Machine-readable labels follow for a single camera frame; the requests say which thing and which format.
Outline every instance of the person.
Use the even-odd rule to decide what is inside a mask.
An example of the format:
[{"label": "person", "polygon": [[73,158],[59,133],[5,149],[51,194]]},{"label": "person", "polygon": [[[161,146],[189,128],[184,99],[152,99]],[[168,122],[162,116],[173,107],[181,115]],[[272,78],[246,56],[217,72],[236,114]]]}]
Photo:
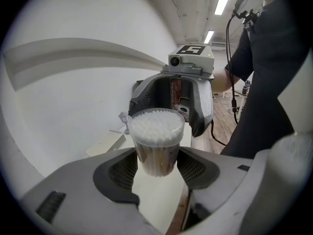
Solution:
[{"label": "person", "polygon": [[[253,159],[258,151],[271,148],[277,140],[294,132],[278,96],[308,53],[309,46],[301,40],[287,1],[263,0],[258,20],[249,35],[243,30],[231,57],[234,83],[254,74],[238,125],[221,154]],[[231,87],[228,65],[213,75],[214,92]]]}]

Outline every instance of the cotton swab container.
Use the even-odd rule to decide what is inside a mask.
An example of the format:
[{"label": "cotton swab container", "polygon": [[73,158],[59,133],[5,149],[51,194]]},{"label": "cotton swab container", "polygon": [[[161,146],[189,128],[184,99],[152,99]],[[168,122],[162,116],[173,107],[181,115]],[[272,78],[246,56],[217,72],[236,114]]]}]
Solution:
[{"label": "cotton swab container", "polygon": [[130,119],[130,135],[147,174],[162,177],[173,171],[184,123],[177,111],[163,108],[143,110]]}]

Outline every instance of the ceiling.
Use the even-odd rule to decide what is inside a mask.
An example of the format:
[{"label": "ceiling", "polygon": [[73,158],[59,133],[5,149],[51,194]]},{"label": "ceiling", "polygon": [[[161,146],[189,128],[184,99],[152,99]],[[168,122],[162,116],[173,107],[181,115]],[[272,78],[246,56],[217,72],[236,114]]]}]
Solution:
[{"label": "ceiling", "polygon": [[[209,30],[212,41],[225,42],[227,22],[236,0],[228,0],[222,15],[214,15],[218,0],[150,0],[156,5],[178,45],[203,43]],[[243,10],[259,9],[262,0],[248,0]],[[242,20],[234,18],[229,28],[231,46],[236,46],[242,32]]]}]

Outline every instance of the person's arm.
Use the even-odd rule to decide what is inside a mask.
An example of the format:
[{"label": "person's arm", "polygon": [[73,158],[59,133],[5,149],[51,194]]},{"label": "person's arm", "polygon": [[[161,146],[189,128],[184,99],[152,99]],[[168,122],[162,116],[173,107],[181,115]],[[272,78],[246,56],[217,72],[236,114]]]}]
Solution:
[{"label": "person's arm", "polygon": [[[253,72],[250,39],[245,30],[243,30],[238,47],[231,57],[231,67],[234,75],[234,84],[240,79],[246,81]],[[231,87],[228,65],[223,70],[214,71],[213,76],[214,79],[211,81],[213,92],[224,92]]]}]

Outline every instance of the plastic cup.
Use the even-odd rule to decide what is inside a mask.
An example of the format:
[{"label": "plastic cup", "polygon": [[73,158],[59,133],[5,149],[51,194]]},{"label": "plastic cup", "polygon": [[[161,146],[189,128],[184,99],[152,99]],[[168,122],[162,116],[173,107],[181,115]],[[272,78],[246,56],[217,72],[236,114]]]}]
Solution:
[{"label": "plastic cup", "polygon": [[[171,118],[176,118],[176,124],[174,126],[168,125],[165,119],[160,119],[160,121],[156,122],[156,118],[154,117],[155,124],[148,127],[146,122],[147,119],[153,120],[153,116],[150,115],[152,112],[156,112],[156,114],[159,114],[160,112],[167,112],[167,118],[169,116]],[[145,113],[147,117],[144,120],[139,120],[139,118],[137,118]],[[146,128],[139,130],[138,123],[142,124],[142,126],[146,126]],[[142,167],[147,174],[162,177],[173,171],[179,151],[179,142],[183,136],[184,123],[185,120],[180,113],[164,108],[151,108],[143,110],[133,115],[130,119],[130,135],[133,138]],[[167,135],[164,139],[147,138],[148,136],[159,137],[160,132],[158,132],[158,130],[164,130],[165,128]]]}]

